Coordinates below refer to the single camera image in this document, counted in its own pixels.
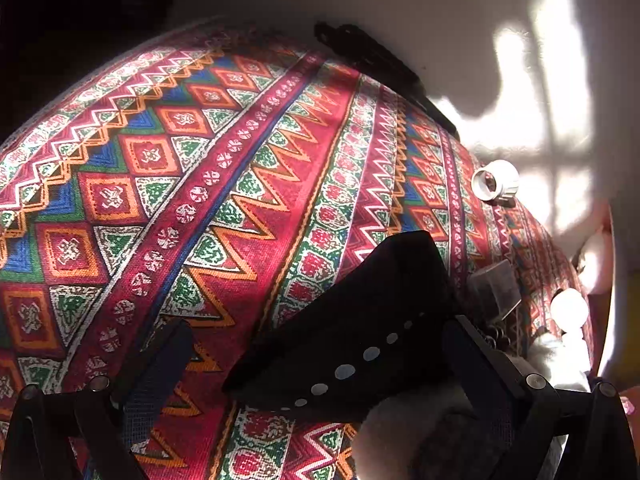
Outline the clear plastic box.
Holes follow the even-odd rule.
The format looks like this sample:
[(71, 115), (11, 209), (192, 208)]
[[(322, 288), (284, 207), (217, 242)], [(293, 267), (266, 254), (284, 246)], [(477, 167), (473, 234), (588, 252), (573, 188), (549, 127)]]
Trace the clear plastic box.
[(514, 270), (506, 259), (473, 273), (468, 287), (486, 322), (503, 321), (522, 302)]

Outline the white round ball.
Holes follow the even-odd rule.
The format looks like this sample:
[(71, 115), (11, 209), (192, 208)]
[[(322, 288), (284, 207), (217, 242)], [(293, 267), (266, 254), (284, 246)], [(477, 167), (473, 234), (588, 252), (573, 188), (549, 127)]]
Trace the white round ball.
[(552, 320), (565, 333), (576, 332), (589, 318), (588, 302), (577, 289), (560, 290), (551, 300)]

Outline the colourful patterned tablecloth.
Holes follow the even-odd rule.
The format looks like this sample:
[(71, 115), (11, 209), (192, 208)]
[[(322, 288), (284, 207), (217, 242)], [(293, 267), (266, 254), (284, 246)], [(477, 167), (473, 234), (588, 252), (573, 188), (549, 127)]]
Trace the colourful patterned tablecloth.
[(81, 81), (1, 147), (1, 416), (20, 391), (114, 374), (153, 325), (194, 353), (134, 446), (153, 479), (352, 479), (356, 428), (237, 408), (221, 392), (279, 325), (386, 236), (425, 230), (457, 287), (514, 265), (511, 348), (559, 327), (573, 266), (522, 205), (471, 188), (477, 159), (373, 78), (219, 24), (157, 38)]

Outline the white plush toy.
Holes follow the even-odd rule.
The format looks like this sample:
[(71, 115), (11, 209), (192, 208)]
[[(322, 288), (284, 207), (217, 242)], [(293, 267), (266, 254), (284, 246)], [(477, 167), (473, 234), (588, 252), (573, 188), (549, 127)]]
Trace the white plush toy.
[[(523, 375), (552, 387), (590, 391), (582, 363), (564, 341), (544, 333), (528, 359), (508, 356)], [(358, 479), (487, 479), (513, 439), (512, 403), (503, 396), (477, 410), (462, 386), (396, 396), (367, 414), (352, 441)]]

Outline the white tape roll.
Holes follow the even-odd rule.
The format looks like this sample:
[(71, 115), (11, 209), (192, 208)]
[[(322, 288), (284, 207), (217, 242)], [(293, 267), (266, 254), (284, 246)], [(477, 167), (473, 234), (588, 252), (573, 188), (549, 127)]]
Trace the white tape roll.
[(474, 171), (471, 188), (484, 203), (512, 203), (520, 188), (520, 174), (507, 160), (496, 159)]

